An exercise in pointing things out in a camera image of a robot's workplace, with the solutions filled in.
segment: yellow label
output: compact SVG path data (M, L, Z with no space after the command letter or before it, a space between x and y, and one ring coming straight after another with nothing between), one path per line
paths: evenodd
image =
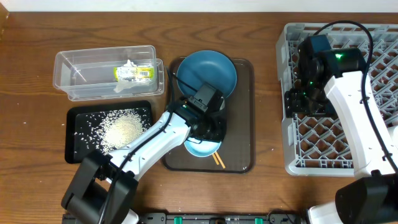
M153 79L155 69L144 67L118 67L113 68L113 75L117 82L121 80L135 82L142 79Z

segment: gray dish rack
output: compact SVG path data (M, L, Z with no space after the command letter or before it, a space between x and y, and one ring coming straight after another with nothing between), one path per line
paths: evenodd
M325 24L289 23L276 44L278 79L284 93L299 86L297 46ZM371 31L374 53L368 75L380 113L387 126L398 118L398 25L364 24ZM359 48L368 57L366 34L351 24L335 24L327 34L332 48ZM291 175L354 176L353 161L339 119L295 114L282 120L285 169Z

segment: blue plate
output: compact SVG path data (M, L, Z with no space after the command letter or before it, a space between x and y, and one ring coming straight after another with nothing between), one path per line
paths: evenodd
M199 143L198 140L188 138L184 142L184 146L187 151L196 157L206 157L215 153L221 146L221 142L202 141Z
M229 97L234 91L237 82L232 61L212 50L195 52L185 58L177 70L177 77L197 90L206 82L221 91L225 97ZM177 82L177 85L184 95L195 95L184 84Z

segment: wooden surface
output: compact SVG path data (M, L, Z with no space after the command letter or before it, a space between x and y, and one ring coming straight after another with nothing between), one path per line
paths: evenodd
M8 11L7 9L0 3L0 40L3 32L3 25L6 23L8 18Z
M71 107L87 103L73 103L52 86L55 54L125 45L151 44L166 65L197 50L218 50L248 59L256 81L253 170L171 172L158 162L140 181L138 211L267 213L333 200L353 179L293 177L284 169L275 44L288 22L338 19L398 24L398 14L13 12L0 42L0 223L60 223L64 213L60 201L78 165L63 159L62 124ZM165 96L152 102L158 118Z

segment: wooden chopstick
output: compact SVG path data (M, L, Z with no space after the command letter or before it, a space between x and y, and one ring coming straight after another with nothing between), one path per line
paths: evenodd
M224 162L221 160L220 155L218 154L218 152L215 152L214 154L216 154L217 159L219 160L221 166L223 167L223 169L225 169L225 165Z
M212 154L214 161L216 162L217 165L219 165L220 163L218 162L216 155L214 155L214 153Z

